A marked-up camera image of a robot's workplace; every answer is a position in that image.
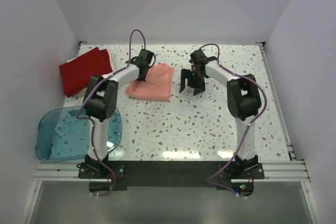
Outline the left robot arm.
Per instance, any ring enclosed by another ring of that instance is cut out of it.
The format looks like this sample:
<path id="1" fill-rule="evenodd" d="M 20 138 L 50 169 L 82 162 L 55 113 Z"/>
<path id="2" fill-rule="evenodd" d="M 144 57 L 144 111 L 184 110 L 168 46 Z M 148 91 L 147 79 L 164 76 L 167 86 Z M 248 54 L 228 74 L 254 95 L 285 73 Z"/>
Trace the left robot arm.
<path id="1" fill-rule="evenodd" d="M 110 118 L 117 109 L 118 90 L 131 81 L 145 81 L 150 68 L 155 64 L 153 52 L 141 49 L 138 56 L 130 58 L 125 66 L 105 75 L 90 77 L 81 110 L 86 116 L 80 120 L 90 123 L 90 144 L 85 156 L 85 168 L 97 178 L 111 175 L 114 171 L 108 165 L 108 127 Z"/>

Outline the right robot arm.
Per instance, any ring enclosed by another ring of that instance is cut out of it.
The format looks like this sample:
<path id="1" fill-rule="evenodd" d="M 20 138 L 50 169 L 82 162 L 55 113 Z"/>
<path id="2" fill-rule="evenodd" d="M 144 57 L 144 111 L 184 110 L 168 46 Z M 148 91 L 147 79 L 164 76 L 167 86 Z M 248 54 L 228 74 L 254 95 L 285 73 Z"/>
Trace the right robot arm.
<path id="1" fill-rule="evenodd" d="M 261 97 L 255 76 L 234 73 L 222 66 L 217 57 L 207 57 L 201 48 L 191 53 L 189 62 L 191 69 L 181 70 L 180 92 L 189 87 L 194 90 L 194 96 L 199 95 L 205 92 L 208 78 L 226 88 L 227 107 L 236 122 L 237 149 L 220 171 L 228 170 L 232 175 L 246 178 L 258 165 L 254 123 L 267 106 L 264 104 L 260 110 Z"/>

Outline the salmon pink t-shirt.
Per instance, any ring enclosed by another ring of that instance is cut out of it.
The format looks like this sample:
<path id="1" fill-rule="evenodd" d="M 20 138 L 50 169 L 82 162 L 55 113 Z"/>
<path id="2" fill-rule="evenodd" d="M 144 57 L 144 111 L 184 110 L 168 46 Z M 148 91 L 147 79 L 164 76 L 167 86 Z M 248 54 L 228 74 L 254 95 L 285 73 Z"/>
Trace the salmon pink t-shirt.
<path id="1" fill-rule="evenodd" d="M 163 63 L 149 69 L 145 81 L 131 81 L 125 94 L 132 98 L 169 102 L 174 68 Z"/>

